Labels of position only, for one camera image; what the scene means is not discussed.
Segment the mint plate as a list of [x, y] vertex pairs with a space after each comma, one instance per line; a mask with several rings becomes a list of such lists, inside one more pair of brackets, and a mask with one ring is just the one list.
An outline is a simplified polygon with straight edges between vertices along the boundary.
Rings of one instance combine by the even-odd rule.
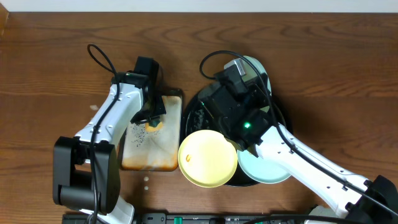
[[243, 172], [252, 180], [262, 184], [277, 184], [291, 175], [275, 162], [255, 157], [249, 151], [237, 151], [238, 162]]
[[[267, 87], [267, 92], [270, 94], [270, 96], [272, 96], [271, 83], [268, 74], [266, 72], [266, 69], [264, 68], [262, 63], [254, 57], [250, 57], [247, 55], [245, 55], [244, 57], [248, 59], [260, 72], [260, 74], [262, 75], [262, 79], [264, 80], [264, 84]], [[245, 76], [243, 76], [243, 81], [244, 82], [254, 81], [257, 78], [255, 71], [246, 62], [243, 62], [243, 66], [244, 66], [244, 71], [246, 72]]]

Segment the green and yellow sponge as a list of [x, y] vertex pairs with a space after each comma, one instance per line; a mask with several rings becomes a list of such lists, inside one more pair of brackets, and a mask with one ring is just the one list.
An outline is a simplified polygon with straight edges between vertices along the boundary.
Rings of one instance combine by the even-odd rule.
[[161, 122], [160, 120], [154, 120], [145, 124], [145, 130], [148, 133], [153, 133], [162, 129], [163, 126], [164, 126], [163, 122]]

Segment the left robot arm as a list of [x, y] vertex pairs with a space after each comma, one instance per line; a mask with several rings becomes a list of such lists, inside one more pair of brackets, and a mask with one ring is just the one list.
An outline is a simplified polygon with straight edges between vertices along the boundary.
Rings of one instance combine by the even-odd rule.
[[116, 148], [130, 124], [165, 113], [155, 86], [159, 64], [138, 57], [134, 70], [118, 72], [107, 99], [74, 137], [59, 137], [53, 151], [53, 201], [89, 215], [90, 222], [132, 223], [134, 207], [120, 196]]

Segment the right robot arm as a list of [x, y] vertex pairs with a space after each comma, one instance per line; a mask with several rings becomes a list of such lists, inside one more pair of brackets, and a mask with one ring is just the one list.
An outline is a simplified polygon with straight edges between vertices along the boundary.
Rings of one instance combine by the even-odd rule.
[[397, 188], [379, 175], [369, 180], [348, 171], [298, 140], [276, 117], [272, 94], [263, 84], [215, 82], [198, 100], [226, 137], [242, 149], [275, 162], [316, 193], [334, 217], [295, 219], [334, 223], [397, 223]]

